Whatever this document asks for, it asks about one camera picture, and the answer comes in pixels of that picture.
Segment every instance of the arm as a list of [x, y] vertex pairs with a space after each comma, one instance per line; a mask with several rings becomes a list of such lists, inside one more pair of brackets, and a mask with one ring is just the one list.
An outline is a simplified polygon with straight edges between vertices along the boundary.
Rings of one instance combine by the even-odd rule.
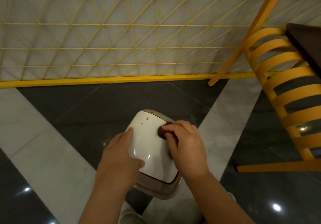
[[209, 172], [206, 150], [198, 129], [182, 120], [162, 128], [174, 132], [178, 138], [176, 142], [171, 133], [165, 134], [175, 166], [185, 179], [207, 223], [254, 224]]
[[78, 224], [116, 224], [126, 193], [135, 185], [144, 161], [129, 157], [133, 135], [129, 128], [104, 149], [95, 184]]

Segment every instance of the person's left hand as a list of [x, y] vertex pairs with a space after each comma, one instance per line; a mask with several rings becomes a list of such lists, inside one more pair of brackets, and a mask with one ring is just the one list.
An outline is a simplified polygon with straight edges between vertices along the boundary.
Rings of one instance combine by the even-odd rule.
[[143, 160], [129, 157], [133, 128], [117, 134], [104, 149], [96, 172], [94, 189], [111, 189], [126, 194], [137, 182]]

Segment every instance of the forearm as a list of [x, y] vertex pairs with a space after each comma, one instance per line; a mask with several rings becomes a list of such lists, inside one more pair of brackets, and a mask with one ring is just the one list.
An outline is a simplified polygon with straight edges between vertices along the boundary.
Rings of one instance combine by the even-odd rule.
[[211, 173], [186, 183], [208, 224], [254, 224]]
[[124, 193], [111, 188], [93, 189], [78, 224], [116, 224], [125, 200]]

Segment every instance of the yellow wire partition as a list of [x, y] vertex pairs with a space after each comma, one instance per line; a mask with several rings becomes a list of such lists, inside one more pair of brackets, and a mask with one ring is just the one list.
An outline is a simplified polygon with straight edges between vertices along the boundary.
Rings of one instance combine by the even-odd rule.
[[[0, 87], [209, 79], [263, 2], [0, 0]], [[320, 25], [320, 4], [280, 0], [263, 27]], [[241, 56], [223, 77], [255, 75]]]

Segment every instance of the yellow metal chair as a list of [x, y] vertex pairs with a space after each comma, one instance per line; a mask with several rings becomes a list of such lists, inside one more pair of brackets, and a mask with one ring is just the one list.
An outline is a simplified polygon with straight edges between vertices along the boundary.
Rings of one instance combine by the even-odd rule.
[[[270, 40], [263, 44], [256, 44], [260, 39], [267, 36], [283, 36], [284, 31], [281, 28], [265, 28], [260, 30], [263, 23], [271, 13], [278, 0], [266, 0], [247, 32], [244, 40], [237, 47], [231, 59], [221, 68], [218, 74], [209, 82], [213, 85], [219, 78], [227, 73], [231, 66], [236, 62], [239, 56], [244, 53], [249, 64], [259, 80], [264, 92], [270, 100], [278, 117], [280, 118], [287, 133], [293, 140], [296, 149], [299, 151], [303, 161], [271, 163], [260, 165], [238, 166], [238, 172], [275, 172], [275, 171], [321, 171], [321, 159], [315, 159], [310, 151], [310, 148], [321, 147], [321, 133], [314, 133], [306, 136], [301, 136], [297, 125], [307, 123], [309, 121], [321, 119], [321, 105], [312, 108], [304, 109], [298, 112], [288, 114], [285, 105], [310, 96], [321, 95], [321, 84], [311, 84], [302, 86], [287, 92], [277, 95], [274, 91], [278, 85], [289, 80], [316, 76], [310, 66], [296, 66], [289, 70], [283, 71], [274, 75], [269, 80], [265, 72], [269, 71], [276, 65], [289, 61], [299, 61], [301, 64], [303, 58], [295, 50], [292, 44], [281, 37]], [[258, 58], [270, 51], [286, 51], [275, 55], [270, 59], [258, 64]]]

